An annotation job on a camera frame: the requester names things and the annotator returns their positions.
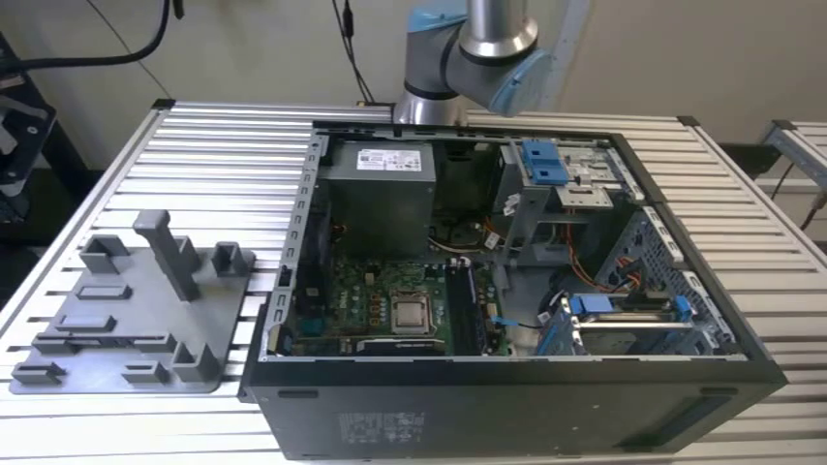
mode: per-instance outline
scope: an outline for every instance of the black cable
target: black cable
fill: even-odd
[[[336,13],[336,23],[339,24],[339,34],[341,36],[341,44],[345,48],[345,55],[348,57],[348,61],[351,62],[352,73],[356,79],[356,85],[359,86],[359,92],[361,93],[361,98],[365,102],[373,103],[373,93],[367,85],[364,77],[361,75],[361,71],[359,70],[359,66],[356,65],[355,55],[352,53],[352,10],[351,10],[351,2],[345,0],[345,18],[339,12],[339,4],[336,0],[331,0],[333,4],[333,12]]]
[[[812,222],[812,218],[815,217],[816,211],[817,210],[815,208],[809,209],[809,213],[805,215],[804,222],[801,223],[801,231],[807,229],[807,226],[809,226],[809,223]]]
[[[163,0],[163,10],[160,16],[160,25],[152,41],[135,53],[120,56],[100,56],[84,58],[34,58],[30,60],[18,60],[13,63],[0,62],[0,73],[18,73],[30,70],[42,70],[45,68],[79,68],[88,66],[111,66],[133,63],[149,56],[155,52],[167,32],[167,23],[169,22],[169,0]]]
[[[787,179],[787,174],[789,174],[789,171],[792,171],[793,166],[795,166],[795,163],[789,162],[789,166],[787,167],[787,170],[784,171],[784,173],[780,175],[780,178],[777,179],[777,184],[775,184],[775,189],[772,189],[772,194],[769,195],[771,200],[775,200],[775,195],[777,194],[780,185],[784,183],[784,179]]]
[[[109,31],[112,31],[112,34],[115,34],[115,37],[117,38],[117,42],[120,42],[120,45],[123,45],[125,50],[129,53],[132,53],[132,50],[129,49],[129,46],[127,45],[127,41],[124,40],[124,38],[121,37],[120,33],[117,32],[117,29],[115,29],[115,26],[112,25],[112,23],[109,22],[108,18],[105,17],[104,12],[101,12],[101,9],[97,7],[97,5],[95,4],[95,2],[92,0],[87,0],[87,3],[89,4],[89,7],[92,7],[92,10],[95,10],[95,13],[99,14],[99,17],[101,18],[103,22],[105,23],[105,26],[108,27]],[[164,95],[167,96],[167,98],[172,99],[172,95],[169,94],[169,91],[167,90],[167,87],[164,87],[164,84],[161,84],[160,80],[157,80],[157,77],[155,76],[152,71],[145,66],[144,61],[139,60],[137,63],[139,63],[139,66],[141,68],[144,68],[144,71],[148,74],[149,78],[157,84],[157,87],[160,87],[160,90],[164,93]]]

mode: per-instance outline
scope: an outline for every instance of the barcode label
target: barcode label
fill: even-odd
[[[417,150],[359,150],[357,170],[421,171],[423,159]]]

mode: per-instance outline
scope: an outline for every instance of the metal frame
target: metal frame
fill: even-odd
[[[827,124],[772,121],[764,137],[821,189],[827,189]]]
[[[235,399],[240,363],[252,337],[251,317],[272,289],[277,270],[285,190],[268,179],[301,157],[313,119],[389,121],[385,108],[319,108],[183,104],[153,110],[81,205],[41,263],[0,313],[0,384],[26,352],[26,339],[54,315],[81,266],[76,246],[88,231],[119,233],[137,205],[165,205],[184,215],[173,231],[193,240],[240,237],[260,251],[225,382],[208,395],[185,397],[68,396],[48,400],[0,389],[1,457],[44,457],[44,463],[244,463],[283,460],[256,405]],[[743,177],[717,146],[669,117],[529,113],[504,119],[469,112],[475,126],[621,133],[661,186],[681,220],[791,385],[747,409],[700,442],[681,463],[820,464],[827,457],[827,298],[824,258],[795,234],[795,225]],[[9,346],[20,350],[9,352]],[[589,463],[668,462],[671,455],[591,457]],[[581,463],[529,457],[515,463]],[[479,463],[501,460],[480,459]]]

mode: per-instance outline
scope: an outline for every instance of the motherboard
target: motherboard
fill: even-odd
[[[500,355],[508,350],[499,329],[485,323],[500,315],[500,303],[488,266],[476,266],[473,295],[457,297],[445,276],[445,263],[357,260],[344,255],[331,263],[324,315],[300,317],[295,356],[452,356],[467,326],[489,335],[481,352]]]

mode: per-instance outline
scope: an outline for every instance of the white label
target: white label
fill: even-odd
[[[368,171],[421,171],[423,160],[417,150],[359,150],[356,169]]]
[[[485,247],[493,250],[496,244],[500,242],[500,234],[491,232],[485,238]]]

